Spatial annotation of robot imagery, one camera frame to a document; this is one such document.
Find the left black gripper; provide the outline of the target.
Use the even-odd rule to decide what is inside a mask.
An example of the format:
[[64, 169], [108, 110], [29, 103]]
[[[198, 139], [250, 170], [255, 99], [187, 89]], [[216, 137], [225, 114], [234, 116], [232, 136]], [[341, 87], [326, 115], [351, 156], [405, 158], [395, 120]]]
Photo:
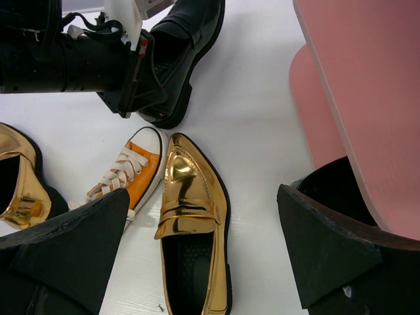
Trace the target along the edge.
[[151, 35], [143, 30], [136, 51], [120, 40], [77, 39], [60, 33], [51, 55], [35, 58], [34, 35], [1, 29], [1, 93], [86, 93], [99, 95], [107, 107], [128, 113], [167, 101], [167, 93], [149, 59]]

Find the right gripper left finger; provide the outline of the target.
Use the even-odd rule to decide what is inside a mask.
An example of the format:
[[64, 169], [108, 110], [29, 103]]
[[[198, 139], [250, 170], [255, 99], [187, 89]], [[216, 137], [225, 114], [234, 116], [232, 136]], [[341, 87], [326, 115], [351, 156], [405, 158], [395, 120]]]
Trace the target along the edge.
[[119, 188], [1, 237], [1, 313], [98, 314], [128, 207]]

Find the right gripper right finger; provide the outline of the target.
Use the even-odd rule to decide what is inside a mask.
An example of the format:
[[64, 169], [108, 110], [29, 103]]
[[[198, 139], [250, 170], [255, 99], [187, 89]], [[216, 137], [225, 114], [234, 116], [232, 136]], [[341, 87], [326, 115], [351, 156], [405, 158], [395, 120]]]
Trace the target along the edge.
[[418, 314], [419, 241], [278, 189], [280, 222], [309, 314]]

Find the black loafer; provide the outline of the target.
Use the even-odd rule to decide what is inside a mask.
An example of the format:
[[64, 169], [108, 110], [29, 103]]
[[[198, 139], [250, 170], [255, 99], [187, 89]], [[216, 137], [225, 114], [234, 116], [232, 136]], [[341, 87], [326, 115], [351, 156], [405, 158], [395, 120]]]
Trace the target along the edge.
[[140, 109], [143, 119], [162, 129], [180, 124], [192, 93], [190, 77], [217, 40], [225, 7], [225, 1], [176, 1], [151, 29], [152, 71], [167, 97]]
[[348, 158], [341, 157], [291, 184], [300, 193], [331, 209], [340, 229], [375, 245], [419, 251], [419, 241], [381, 230], [360, 193]]

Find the black loafer back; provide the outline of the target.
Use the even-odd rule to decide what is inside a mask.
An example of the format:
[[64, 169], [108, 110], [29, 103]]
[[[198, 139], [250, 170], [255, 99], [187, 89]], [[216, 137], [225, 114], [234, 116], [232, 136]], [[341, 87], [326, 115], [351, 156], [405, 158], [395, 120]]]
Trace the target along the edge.
[[375, 245], [419, 251], [419, 241], [381, 230], [360, 193], [348, 158], [341, 157], [291, 184], [300, 193], [331, 209], [340, 229]]

